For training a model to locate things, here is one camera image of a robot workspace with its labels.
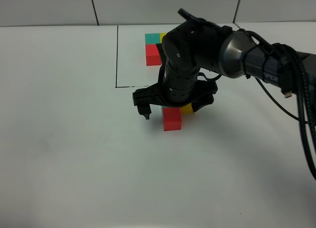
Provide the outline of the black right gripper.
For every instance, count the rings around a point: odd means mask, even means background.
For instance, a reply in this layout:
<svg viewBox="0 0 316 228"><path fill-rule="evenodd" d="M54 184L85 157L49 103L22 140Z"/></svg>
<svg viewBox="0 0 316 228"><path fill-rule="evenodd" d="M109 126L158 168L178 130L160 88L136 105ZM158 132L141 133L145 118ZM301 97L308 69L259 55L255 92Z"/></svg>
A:
<svg viewBox="0 0 316 228"><path fill-rule="evenodd" d="M150 119L150 105L180 108L191 104L194 112L211 105L217 92L218 77L207 78L199 67L181 69L169 60L161 66L158 82L133 93L139 115Z"/></svg>

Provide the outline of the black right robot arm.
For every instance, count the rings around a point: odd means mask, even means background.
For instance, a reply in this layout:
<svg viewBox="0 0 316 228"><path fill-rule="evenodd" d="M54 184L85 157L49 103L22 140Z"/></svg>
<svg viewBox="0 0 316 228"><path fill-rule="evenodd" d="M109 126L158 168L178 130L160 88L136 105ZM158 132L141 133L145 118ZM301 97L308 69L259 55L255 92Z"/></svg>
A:
<svg viewBox="0 0 316 228"><path fill-rule="evenodd" d="M269 44L254 32L185 22L163 37L158 51L162 66L157 83L133 93L133 103L145 118L151 105L191 105L198 111L212 104L216 79L199 80L201 69L229 78L252 76L279 87L284 95L308 95L308 106L316 109L315 55Z"/></svg>

